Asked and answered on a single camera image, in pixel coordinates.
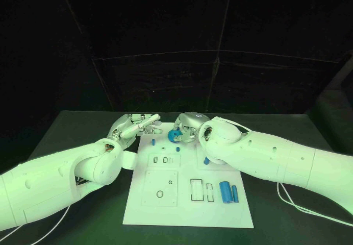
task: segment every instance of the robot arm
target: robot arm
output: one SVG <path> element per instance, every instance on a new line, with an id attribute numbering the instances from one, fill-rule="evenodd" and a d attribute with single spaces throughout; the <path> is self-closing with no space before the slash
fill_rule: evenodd
<path id="1" fill-rule="evenodd" d="M 202 123 L 198 138 L 213 163 L 317 192 L 353 214 L 352 156 L 303 146 L 219 117 Z"/>
<path id="2" fill-rule="evenodd" d="M 121 168 L 134 169 L 137 154 L 124 150 L 136 136 L 162 133 L 151 127 L 159 119 L 157 114 L 126 114 L 105 139 L 36 158 L 0 175 L 0 231 L 48 217 L 110 185 Z"/>

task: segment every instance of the cable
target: cable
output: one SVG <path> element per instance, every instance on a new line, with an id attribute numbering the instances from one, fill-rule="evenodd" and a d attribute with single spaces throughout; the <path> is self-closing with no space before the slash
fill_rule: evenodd
<path id="1" fill-rule="evenodd" d="M 22 228 L 22 226 L 19 226 L 0 240 L 0 242 Z"/>
<path id="2" fill-rule="evenodd" d="M 35 243 L 32 243 L 30 245 L 38 244 L 38 243 L 46 238 L 46 236 L 51 234 L 51 232 L 53 231 L 53 229 L 56 228 L 56 226 L 61 224 L 61 221 L 64 220 L 64 217 L 65 217 L 65 215 L 66 215 L 66 213 L 68 213 L 68 209 L 69 209 L 69 206 L 68 206 L 66 211 L 65 211 L 65 213 L 64 213 L 64 216 L 62 216 L 59 222 L 56 223 L 55 227 L 52 228 L 52 230 L 51 230 L 51 231 L 46 233 L 46 235 L 45 235 L 45 236 L 43 236 Z"/>
<path id="3" fill-rule="evenodd" d="M 319 217 L 321 217 L 321 218 L 327 218 L 329 220 L 332 220 L 332 221 L 334 221 L 334 222 L 339 222 L 339 223 L 342 223 L 342 224 L 345 224 L 345 225 L 353 227 L 353 224 L 350 224 L 350 223 L 347 223 L 347 222 L 345 222 L 345 221 L 342 221 L 342 220 L 339 220 L 339 219 L 334 219 L 334 218 L 332 218 L 332 217 L 329 217 L 329 216 L 324 216 L 323 214 L 320 214 L 320 213 L 311 211 L 310 209 L 303 208 L 301 206 L 298 206 L 298 205 L 293 202 L 293 199 L 291 199 L 291 196 L 290 196 L 287 190 L 285 190 L 285 194 L 287 194 L 287 197 L 290 198 L 291 202 L 288 202 L 287 200 L 284 200 L 284 198 L 281 197 L 281 194 L 280 194 L 280 183 L 277 183 L 277 193 L 278 193 L 278 196 L 280 196 L 281 200 L 283 200 L 285 203 L 288 203 L 290 205 L 293 205 L 301 212 L 304 212 L 304 213 L 307 213 L 307 214 L 311 214 L 311 215 L 316 215 L 316 216 L 319 216 Z"/>
<path id="4" fill-rule="evenodd" d="M 51 234 L 51 232 L 53 231 L 53 229 L 56 228 L 56 226 L 61 224 L 61 221 L 62 221 L 62 219 L 64 219 L 64 217 L 65 217 L 65 215 L 66 215 L 66 213 L 68 213 L 68 209 L 69 209 L 69 206 L 68 206 L 68 208 L 66 208 L 66 211 L 65 211 L 65 214 L 64 214 L 64 216 L 62 216 L 62 218 L 61 218 L 61 220 L 59 220 L 59 222 L 56 223 L 56 225 L 55 225 L 55 227 L 52 228 L 52 230 L 46 233 L 46 235 L 35 242 L 35 243 L 32 243 L 30 245 L 35 245 L 35 244 L 38 244 L 45 238 L 46 238 L 46 236 Z M 22 226 L 19 226 L 3 238 L 2 238 L 2 240 L 0 240 L 0 242 L 22 228 Z"/>

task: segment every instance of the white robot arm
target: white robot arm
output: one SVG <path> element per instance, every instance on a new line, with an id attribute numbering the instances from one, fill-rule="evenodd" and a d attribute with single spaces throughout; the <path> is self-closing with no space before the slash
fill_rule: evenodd
<path id="1" fill-rule="evenodd" d="M 48 217 L 110 185 L 121 168 L 134 169 L 124 151 L 143 134 L 160 134 L 159 114 L 126 114 L 98 142 L 36 158 L 0 175 L 0 231 Z"/>
<path id="2" fill-rule="evenodd" d="M 317 192 L 353 214 L 352 156 L 321 151 L 255 132 L 221 117 L 209 120 L 200 113 L 182 113 L 175 126 L 180 124 L 180 132 L 176 127 L 170 131 L 170 141 L 190 142 L 189 135 L 182 134 L 193 128 L 192 138 L 199 139 L 206 157 L 213 163 L 229 164 L 257 178 Z"/>

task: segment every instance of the table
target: table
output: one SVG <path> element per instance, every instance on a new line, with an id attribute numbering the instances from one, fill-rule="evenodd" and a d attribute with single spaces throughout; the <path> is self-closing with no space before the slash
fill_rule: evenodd
<path id="1" fill-rule="evenodd" d="M 30 159 L 105 138 L 124 112 L 62 111 Z M 160 113 L 173 122 L 179 113 Z M 303 145 L 330 150 L 304 114 L 208 114 L 236 121 L 254 131 L 274 134 Z M 137 152 L 138 140 L 130 151 Z M 39 244 L 350 244 L 353 229 L 300 212 L 277 195 L 275 183 L 242 173 L 254 229 L 123 225 L 133 171 L 123 169 L 114 183 L 77 202 L 59 226 Z M 340 220 L 350 213 L 326 197 L 287 185 L 294 202 Z M 32 244 L 55 226 L 64 211 L 25 225 L 3 244 Z M 3 237 L 12 230 L 2 231 Z"/>

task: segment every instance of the white board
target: white board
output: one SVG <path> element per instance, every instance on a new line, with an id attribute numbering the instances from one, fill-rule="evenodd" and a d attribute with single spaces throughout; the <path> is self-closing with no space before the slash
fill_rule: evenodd
<path id="1" fill-rule="evenodd" d="M 254 228 L 241 172 L 229 165 L 205 165 L 199 143 L 167 140 L 173 123 L 157 127 L 164 133 L 140 139 L 123 224 Z M 222 181 L 236 185 L 239 203 L 223 203 Z"/>

